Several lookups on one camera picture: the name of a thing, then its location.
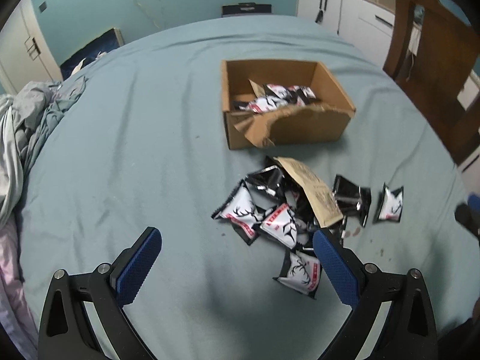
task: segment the wooden chair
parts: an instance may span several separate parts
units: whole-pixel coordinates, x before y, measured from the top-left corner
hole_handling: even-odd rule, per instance
[[[399,76],[409,49],[415,5],[425,16],[408,78]],[[439,0],[396,0],[395,24],[383,70],[424,115],[460,164],[480,145],[480,100],[465,110],[457,96],[480,52],[480,38]]]

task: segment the light blue bed sheet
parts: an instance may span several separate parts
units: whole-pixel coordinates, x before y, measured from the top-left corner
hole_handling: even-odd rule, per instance
[[[220,61],[252,58],[324,62],[357,107],[342,138],[230,151]],[[440,333],[470,316],[480,257],[454,219],[466,196],[459,173],[404,93],[336,35],[296,17],[217,19],[138,40],[79,74],[89,79],[86,90],[46,142],[19,212],[25,295],[37,324],[57,269],[91,272],[155,226],[163,250],[125,310],[158,359],[317,359],[350,312],[327,276],[316,300],[300,295],[272,280],[279,245],[261,238],[248,247],[210,218],[265,154],[297,158],[329,185],[339,173],[370,186],[367,227],[345,246],[386,272],[420,269]],[[402,219],[372,225],[384,182],[405,187]],[[357,226],[351,219],[347,229]]]

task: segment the crumpled blanket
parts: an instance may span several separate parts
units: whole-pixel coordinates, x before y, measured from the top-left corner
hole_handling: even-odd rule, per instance
[[[20,281],[12,211],[47,138],[85,87],[80,77],[68,85],[30,82],[16,96],[0,95],[0,323],[26,359],[37,357],[38,332]]]

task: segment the drawer front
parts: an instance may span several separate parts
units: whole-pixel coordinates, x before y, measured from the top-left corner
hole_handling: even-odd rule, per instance
[[[395,15],[368,1],[362,0],[361,2],[362,7],[358,17],[392,37]]]

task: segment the cardboard box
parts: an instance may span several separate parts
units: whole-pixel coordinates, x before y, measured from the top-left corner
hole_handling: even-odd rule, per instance
[[[222,113],[231,150],[340,138],[355,106],[321,62],[282,59],[222,61]],[[320,99],[305,107],[289,105],[254,114],[234,109],[232,101],[255,99],[250,80],[258,84],[309,86]]]

